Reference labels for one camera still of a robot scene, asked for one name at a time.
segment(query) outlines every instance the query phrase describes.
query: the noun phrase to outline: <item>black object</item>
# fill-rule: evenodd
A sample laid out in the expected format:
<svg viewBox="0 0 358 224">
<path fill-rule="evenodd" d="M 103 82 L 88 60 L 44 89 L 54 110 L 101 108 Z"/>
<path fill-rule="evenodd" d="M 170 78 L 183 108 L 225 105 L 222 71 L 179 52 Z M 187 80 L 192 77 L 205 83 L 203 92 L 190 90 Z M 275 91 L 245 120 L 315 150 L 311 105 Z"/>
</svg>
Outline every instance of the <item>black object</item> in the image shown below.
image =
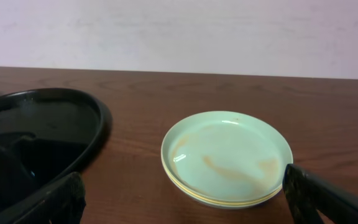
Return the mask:
<svg viewBox="0 0 358 224">
<path fill-rule="evenodd" d="M 337 224 L 358 224 L 358 198 L 289 164 L 283 189 L 295 224 L 324 223 L 317 210 Z"/>
<path fill-rule="evenodd" d="M 1 212 L 0 224 L 77 224 L 84 208 L 84 184 L 74 172 Z"/>
<path fill-rule="evenodd" d="M 108 108 L 78 90 L 0 96 L 0 212 L 84 168 L 109 136 Z"/>
</svg>

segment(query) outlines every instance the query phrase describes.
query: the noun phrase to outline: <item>brown wooden surface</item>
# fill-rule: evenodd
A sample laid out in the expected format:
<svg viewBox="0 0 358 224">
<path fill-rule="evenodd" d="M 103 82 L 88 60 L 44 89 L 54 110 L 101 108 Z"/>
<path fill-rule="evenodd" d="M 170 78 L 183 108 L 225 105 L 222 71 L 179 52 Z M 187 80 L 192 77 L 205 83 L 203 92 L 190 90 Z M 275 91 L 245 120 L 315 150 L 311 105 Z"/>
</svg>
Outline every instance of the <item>brown wooden surface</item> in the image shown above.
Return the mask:
<svg viewBox="0 0 358 224">
<path fill-rule="evenodd" d="M 83 172 L 83 223 L 292 223 L 282 193 L 254 208 L 219 210 L 169 181 L 160 162 L 165 133 L 212 110 L 268 122 L 296 164 L 358 195 L 358 80 L 0 68 L 0 95 L 46 87 L 87 91 L 114 117 L 108 143 Z"/>
</svg>

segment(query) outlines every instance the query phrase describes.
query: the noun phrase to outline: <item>stack of plates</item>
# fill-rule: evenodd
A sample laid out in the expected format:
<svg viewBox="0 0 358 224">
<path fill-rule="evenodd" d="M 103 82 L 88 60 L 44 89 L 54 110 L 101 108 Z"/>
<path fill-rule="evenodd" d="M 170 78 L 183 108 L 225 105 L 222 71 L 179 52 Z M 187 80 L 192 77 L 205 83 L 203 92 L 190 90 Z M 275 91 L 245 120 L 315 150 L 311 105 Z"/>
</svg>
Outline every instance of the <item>stack of plates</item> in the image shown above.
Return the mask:
<svg viewBox="0 0 358 224">
<path fill-rule="evenodd" d="M 285 166 L 293 162 L 276 129 L 228 111 L 181 120 L 164 137 L 161 157 L 180 190 L 219 208 L 245 208 L 272 198 L 282 188 Z"/>
</svg>

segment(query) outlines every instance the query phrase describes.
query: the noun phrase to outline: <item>wall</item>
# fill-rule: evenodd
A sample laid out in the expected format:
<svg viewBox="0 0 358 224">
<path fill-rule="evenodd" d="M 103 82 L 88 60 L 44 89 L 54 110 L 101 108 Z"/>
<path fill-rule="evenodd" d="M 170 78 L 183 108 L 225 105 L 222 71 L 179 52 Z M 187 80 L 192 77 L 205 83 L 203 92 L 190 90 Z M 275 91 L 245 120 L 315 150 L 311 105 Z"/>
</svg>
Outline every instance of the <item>wall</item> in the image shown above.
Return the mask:
<svg viewBox="0 0 358 224">
<path fill-rule="evenodd" d="M 358 78 L 358 0 L 0 0 L 0 66 Z"/>
</svg>

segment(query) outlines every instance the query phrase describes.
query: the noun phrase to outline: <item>table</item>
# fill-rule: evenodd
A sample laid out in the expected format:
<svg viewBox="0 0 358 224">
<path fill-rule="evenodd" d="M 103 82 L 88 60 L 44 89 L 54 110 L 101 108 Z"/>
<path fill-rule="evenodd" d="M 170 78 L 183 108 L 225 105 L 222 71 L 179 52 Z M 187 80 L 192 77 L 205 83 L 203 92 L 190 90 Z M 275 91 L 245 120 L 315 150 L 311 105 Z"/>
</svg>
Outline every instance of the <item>table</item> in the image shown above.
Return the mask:
<svg viewBox="0 0 358 224">
<path fill-rule="evenodd" d="M 358 80 L 0 67 L 0 95 L 49 87 L 87 91 L 114 117 L 111 137 L 83 171 L 83 223 L 291 223 L 282 193 L 254 208 L 219 210 L 170 182 L 160 143 L 177 121 L 203 111 L 271 124 L 295 164 L 358 195 Z"/>
</svg>

